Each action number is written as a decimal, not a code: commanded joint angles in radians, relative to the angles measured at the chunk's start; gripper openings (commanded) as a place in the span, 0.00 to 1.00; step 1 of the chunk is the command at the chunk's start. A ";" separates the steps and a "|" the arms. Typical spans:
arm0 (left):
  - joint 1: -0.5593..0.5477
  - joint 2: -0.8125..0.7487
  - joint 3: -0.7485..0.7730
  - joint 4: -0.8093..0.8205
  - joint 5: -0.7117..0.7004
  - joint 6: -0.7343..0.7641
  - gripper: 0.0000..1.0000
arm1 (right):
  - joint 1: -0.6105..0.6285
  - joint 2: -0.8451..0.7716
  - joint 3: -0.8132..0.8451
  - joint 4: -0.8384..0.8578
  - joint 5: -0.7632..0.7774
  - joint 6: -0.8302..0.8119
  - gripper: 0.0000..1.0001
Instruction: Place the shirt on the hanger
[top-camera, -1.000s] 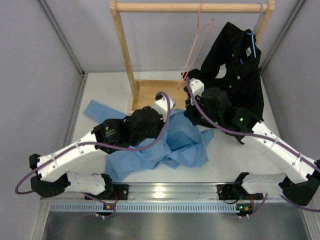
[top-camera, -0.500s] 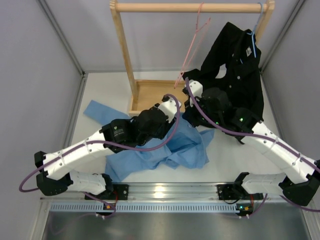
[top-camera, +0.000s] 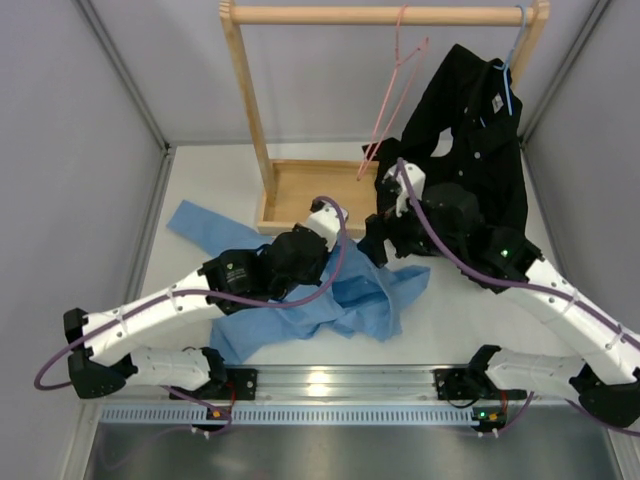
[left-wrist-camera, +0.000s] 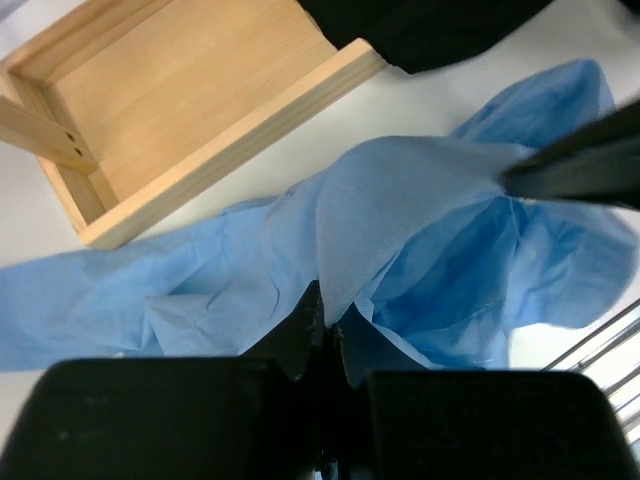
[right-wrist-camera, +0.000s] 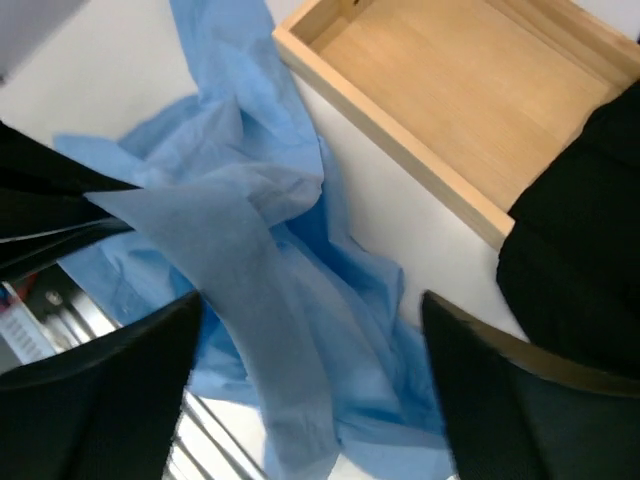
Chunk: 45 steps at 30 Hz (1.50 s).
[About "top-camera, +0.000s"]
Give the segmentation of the pink wire hanger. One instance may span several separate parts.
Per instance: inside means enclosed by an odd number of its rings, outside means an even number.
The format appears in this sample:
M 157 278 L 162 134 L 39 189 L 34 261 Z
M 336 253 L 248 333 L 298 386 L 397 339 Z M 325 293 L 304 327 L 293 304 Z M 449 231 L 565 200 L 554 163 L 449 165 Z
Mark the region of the pink wire hanger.
M 381 148 L 381 143 L 385 137 L 389 134 L 391 127 L 394 125 L 397 116 L 399 115 L 400 108 L 404 105 L 408 92 L 415 81 L 416 75 L 423 65 L 429 48 L 429 37 L 424 36 L 415 47 L 406 53 L 401 49 L 401 28 L 406 16 L 406 12 L 409 9 L 407 4 L 400 7 L 396 16 L 394 26 L 394 65 L 391 71 L 391 76 L 387 84 L 383 99 L 380 104 L 380 108 L 374 123 L 373 130 L 370 135 L 369 143 L 365 146 L 362 160 L 359 164 L 356 180 L 361 181 L 364 179 L 364 175 L 367 173 L 370 164 L 377 155 Z M 407 63 L 413 63 L 411 73 L 406 78 L 402 90 L 395 99 L 393 107 L 390 107 L 392 96 L 396 91 L 396 84 L 400 77 L 400 71 Z

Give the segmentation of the light blue shirt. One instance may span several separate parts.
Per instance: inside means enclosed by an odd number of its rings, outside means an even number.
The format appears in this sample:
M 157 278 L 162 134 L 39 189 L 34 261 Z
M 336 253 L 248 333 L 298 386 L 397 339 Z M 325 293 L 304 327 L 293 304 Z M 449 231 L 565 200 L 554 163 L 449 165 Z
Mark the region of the light blue shirt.
M 228 249 L 256 249 L 271 239 L 246 225 L 192 202 L 180 203 L 167 227 L 215 258 Z M 430 269 L 408 266 L 392 271 L 376 268 L 353 241 L 337 269 L 334 251 L 322 275 L 336 280 L 318 299 L 288 309 L 248 309 L 215 320 L 210 347 L 226 362 L 242 364 L 261 348 L 307 340 L 320 330 L 345 338 L 364 334 L 384 342 L 402 333 L 400 313 L 426 290 Z

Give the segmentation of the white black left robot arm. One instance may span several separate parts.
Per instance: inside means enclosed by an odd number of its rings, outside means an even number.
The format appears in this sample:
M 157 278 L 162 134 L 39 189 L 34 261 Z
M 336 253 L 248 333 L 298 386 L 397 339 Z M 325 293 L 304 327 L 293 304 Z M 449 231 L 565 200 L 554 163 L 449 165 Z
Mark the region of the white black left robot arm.
M 225 390 L 222 355 L 210 347 L 151 348 L 152 337 L 284 299 L 300 285 L 319 285 L 338 229 L 297 224 L 256 249 L 230 249 L 162 292 L 117 307 L 63 316 L 72 347 L 68 373 L 82 399 L 126 386 L 168 386 L 213 399 Z

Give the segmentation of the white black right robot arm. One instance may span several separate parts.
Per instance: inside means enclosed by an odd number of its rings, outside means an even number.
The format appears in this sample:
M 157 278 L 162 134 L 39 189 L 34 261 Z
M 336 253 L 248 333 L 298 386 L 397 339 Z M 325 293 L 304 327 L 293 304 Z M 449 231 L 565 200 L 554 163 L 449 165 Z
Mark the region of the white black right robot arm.
M 359 249 L 376 266 L 397 257 L 441 256 L 470 281 L 518 304 L 564 342 L 569 356 L 521 353 L 485 344 L 461 383 L 474 399 L 504 391 L 561 398 L 612 429 L 639 421 L 639 336 L 582 296 L 522 228 L 500 225 L 483 199 L 456 182 L 427 185 L 423 175 L 376 181 L 376 213 Z

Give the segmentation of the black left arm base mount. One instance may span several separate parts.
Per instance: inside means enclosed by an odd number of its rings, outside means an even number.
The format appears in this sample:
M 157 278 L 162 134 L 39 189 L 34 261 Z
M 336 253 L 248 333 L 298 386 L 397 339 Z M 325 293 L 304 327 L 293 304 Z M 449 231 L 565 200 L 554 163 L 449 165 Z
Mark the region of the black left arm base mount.
M 179 387 L 181 394 L 199 400 L 240 400 L 253 401 L 256 398 L 258 386 L 258 370 L 252 368 L 227 368 L 227 380 L 210 381 L 195 391 L 188 391 Z

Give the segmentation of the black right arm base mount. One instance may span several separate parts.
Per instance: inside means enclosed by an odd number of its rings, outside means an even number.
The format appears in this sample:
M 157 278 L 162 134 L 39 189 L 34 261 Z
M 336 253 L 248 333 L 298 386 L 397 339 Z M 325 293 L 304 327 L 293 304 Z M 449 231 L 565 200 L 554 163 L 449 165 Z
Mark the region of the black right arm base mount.
M 500 351 L 499 346 L 483 345 L 466 365 L 436 369 L 434 380 L 438 399 L 466 401 L 466 406 L 479 400 L 500 401 L 500 389 L 487 375 L 489 361 Z

